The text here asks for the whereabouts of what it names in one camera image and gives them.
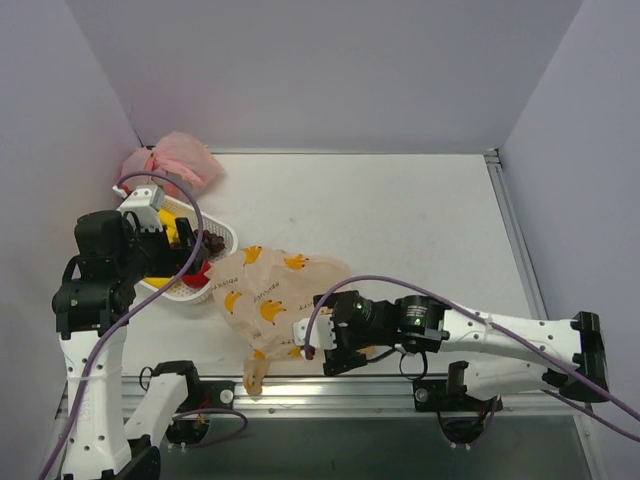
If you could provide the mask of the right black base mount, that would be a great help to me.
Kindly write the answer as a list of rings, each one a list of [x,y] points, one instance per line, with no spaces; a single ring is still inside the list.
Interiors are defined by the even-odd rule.
[[[414,409],[436,415],[438,427],[452,449],[470,450],[487,433],[500,397],[477,400],[466,393],[448,393],[446,381],[421,379],[412,382]]]

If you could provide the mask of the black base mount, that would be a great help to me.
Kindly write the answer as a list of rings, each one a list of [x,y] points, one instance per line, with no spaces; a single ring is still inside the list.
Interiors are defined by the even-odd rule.
[[[203,413],[203,410],[214,409],[229,413],[233,409],[234,388],[234,382],[229,379],[202,381],[195,393],[188,394],[175,415],[194,410],[200,410],[200,413],[179,419],[173,417],[162,439],[179,447],[203,446],[207,442],[211,421],[211,413]]]
[[[446,381],[421,379],[412,382],[414,409],[436,415],[438,427],[452,449],[470,450],[487,433],[500,397],[477,400],[466,393],[448,393]]]

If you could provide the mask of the aluminium front rail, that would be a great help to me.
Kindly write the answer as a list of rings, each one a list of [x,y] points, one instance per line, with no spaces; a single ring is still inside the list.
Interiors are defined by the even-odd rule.
[[[416,397],[412,384],[402,377],[353,376],[271,377],[263,384],[260,396],[246,393],[240,377],[204,377],[204,382],[230,382],[232,407],[250,419],[299,418],[392,418],[413,417]],[[144,391],[137,377],[122,380],[123,416],[128,418],[142,400]],[[541,393],[521,393],[502,397],[502,416],[574,416],[580,412]]]

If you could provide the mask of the dark purple fake grapes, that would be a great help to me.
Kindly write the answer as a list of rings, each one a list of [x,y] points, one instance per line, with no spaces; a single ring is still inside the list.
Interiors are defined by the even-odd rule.
[[[209,230],[204,230],[202,233],[202,246],[208,251],[210,257],[215,257],[226,249],[224,238]]]

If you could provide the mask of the banana print plastic bag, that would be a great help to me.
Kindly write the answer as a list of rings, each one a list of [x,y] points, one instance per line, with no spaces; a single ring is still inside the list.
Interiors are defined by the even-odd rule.
[[[252,349],[243,385],[258,396],[272,363],[303,359],[293,325],[311,315],[316,295],[349,278],[351,269],[327,256],[254,245],[214,262],[206,276],[225,322]]]

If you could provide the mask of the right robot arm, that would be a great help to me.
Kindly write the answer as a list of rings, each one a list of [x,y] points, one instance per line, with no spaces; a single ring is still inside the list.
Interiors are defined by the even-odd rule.
[[[553,390],[583,403],[609,399],[600,318],[591,312],[534,320],[469,310],[429,295],[373,301],[356,290],[317,296],[313,303],[312,317],[295,324],[294,338],[307,359],[323,351],[327,376],[366,365],[363,350],[371,346],[409,355],[471,352],[493,359],[450,364],[443,395],[456,409],[531,390]]]

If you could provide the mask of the red fake apple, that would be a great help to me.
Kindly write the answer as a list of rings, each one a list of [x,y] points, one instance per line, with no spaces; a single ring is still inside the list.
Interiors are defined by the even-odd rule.
[[[185,274],[181,280],[189,288],[200,290],[209,283],[207,272],[211,269],[208,262],[204,262],[200,271],[196,274]]]

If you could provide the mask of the aluminium rail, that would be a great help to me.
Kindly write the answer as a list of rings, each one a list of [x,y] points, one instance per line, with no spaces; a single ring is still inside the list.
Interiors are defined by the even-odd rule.
[[[484,153],[483,157],[506,229],[516,268],[523,285],[529,310],[536,318],[548,319],[547,309],[530,252],[507,186],[500,150],[488,150]]]
[[[246,393],[240,377],[204,377],[204,382],[230,382],[232,407],[250,419],[299,418],[392,418],[413,417],[416,397],[412,384],[402,377],[353,376],[271,377],[263,384],[260,396]],[[144,391],[137,377],[122,380],[123,416],[128,418],[142,400]],[[502,416],[574,416],[580,412],[541,393],[521,393],[502,397]]]

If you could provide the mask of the pink plastic bag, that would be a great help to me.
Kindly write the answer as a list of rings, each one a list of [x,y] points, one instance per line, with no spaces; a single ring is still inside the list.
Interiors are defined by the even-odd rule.
[[[181,183],[193,196],[204,193],[224,170],[208,147],[195,137],[172,132],[151,148],[136,149],[122,164],[120,176],[136,171],[165,175]]]

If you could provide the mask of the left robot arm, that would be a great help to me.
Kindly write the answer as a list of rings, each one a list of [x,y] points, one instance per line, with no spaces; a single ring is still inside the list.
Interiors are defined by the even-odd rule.
[[[64,479],[116,479],[159,460],[150,434],[126,437],[122,359],[129,320],[147,305],[134,302],[136,285],[161,276],[176,283],[207,258],[203,226],[185,217],[175,225],[178,242],[171,244],[164,225],[144,224],[132,211],[97,211],[77,221],[78,253],[52,299],[68,394],[68,420],[52,454],[65,456]]]

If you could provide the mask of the aluminium right rail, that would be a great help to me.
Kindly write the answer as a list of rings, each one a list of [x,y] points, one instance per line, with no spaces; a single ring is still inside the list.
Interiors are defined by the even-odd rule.
[[[529,310],[536,318],[548,319],[547,309],[530,252],[507,186],[500,150],[488,150],[484,153],[483,157],[506,229],[516,268],[523,285]]]

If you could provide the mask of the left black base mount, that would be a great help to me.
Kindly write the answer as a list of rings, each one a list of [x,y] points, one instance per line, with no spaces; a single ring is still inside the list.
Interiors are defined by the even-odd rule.
[[[203,413],[203,410],[214,409],[229,413],[233,409],[234,388],[234,382],[229,379],[202,381],[195,393],[188,394],[175,415],[194,410],[200,410],[200,413],[179,419],[173,417],[162,439],[179,447],[203,446],[207,442],[211,421],[211,413]]]

